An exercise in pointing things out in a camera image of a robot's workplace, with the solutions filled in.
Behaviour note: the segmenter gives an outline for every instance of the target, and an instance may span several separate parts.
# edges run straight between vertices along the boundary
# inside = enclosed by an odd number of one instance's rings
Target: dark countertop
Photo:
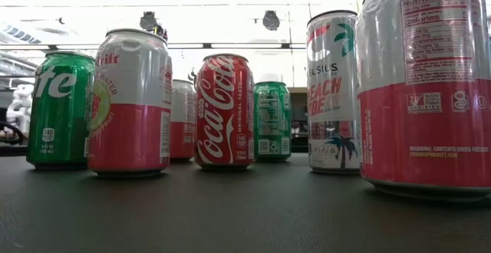
[[[307,155],[248,172],[172,165],[154,179],[35,172],[0,159],[0,252],[486,252],[491,203],[381,195]]]

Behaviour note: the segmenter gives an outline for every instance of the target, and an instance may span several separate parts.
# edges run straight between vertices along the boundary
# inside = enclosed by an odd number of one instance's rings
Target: soda can
[[[189,80],[173,79],[170,116],[170,161],[189,161],[196,136],[196,90]]]
[[[172,67],[163,38],[106,34],[96,57],[89,169],[99,176],[148,176],[169,165]]]
[[[358,174],[354,11],[307,24],[308,163],[317,173]]]
[[[254,163],[252,72],[244,57],[205,57],[196,79],[195,162],[203,169],[241,170]]]
[[[356,32],[362,176],[422,199],[490,193],[485,0],[364,0]]]
[[[36,169],[87,168],[95,61],[54,51],[36,71],[27,161]]]
[[[291,155],[290,92],[281,75],[264,74],[254,86],[254,157],[281,162]]]

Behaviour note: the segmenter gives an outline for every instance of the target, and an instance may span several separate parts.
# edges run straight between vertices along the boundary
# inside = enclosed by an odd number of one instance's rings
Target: fluorescent light
[[[169,43],[169,49],[192,49],[192,48],[202,48],[203,44],[201,43],[196,43],[196,44],[175,44],[175,43]]]
[[[268,49],[280,49],[282,47],[281,43],[271,43],[271,44],[246,44],[246,43],[238,43],[238,44],[212,44],[212,48],[216,49],[255,49],[255,48],[268,48]]]
[[[36,81],[35,77],[20,77],[18,80],[25,81],[31,84],[33,84]]]
[[[291,43],[290,48],[305,48],[305,43]]]
[[[49,50],[49,47],[36,44],[0,44],[0,50]]]
[[[60,50],[97,50],[99,44],[55,45]]]

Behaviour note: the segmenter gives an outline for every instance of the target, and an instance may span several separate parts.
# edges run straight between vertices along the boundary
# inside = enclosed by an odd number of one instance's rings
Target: ceiling
[[[31,43],[39,40],[36,43],[69,44],[65,48],[76,48],[95,55],[107,31],[113,28],[140,28],[143,12],[152,11],[156,13],[157,21],[167,28],[171,44],[247,43],[246,47],[252,48],[174,49],[170,50],[174,67],[183,67],[188,71],[198,68],[207,54],[235,52],[245,55],[254,71],[280,70],[289,86],[305,86],[304,50],[260,50],[257,49],[258,45],[250,43],[294,43],[301,48],[305,43],[307,21],[312,16],[333,9],[357,11],[361,1],[0,0],[0,44],[26,44],[26,39],[15,38],[5,31],[15,28],[34,38]],[[277,31],[269,31],[262,25],[262,18],[268,10],[275,11],[280,20]],[[43,61],[45,52],[25,49],[9,51],[35,64]]]

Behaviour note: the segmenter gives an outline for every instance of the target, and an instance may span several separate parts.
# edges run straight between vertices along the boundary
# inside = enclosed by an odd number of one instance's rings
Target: green can
[[[87,167],[95,60],[55,51],[36,71],[27,161],[36,169]]]
[[[292,154],[290,93],[277,74],[254,86],[254,155],[259,162],[286,161]]]

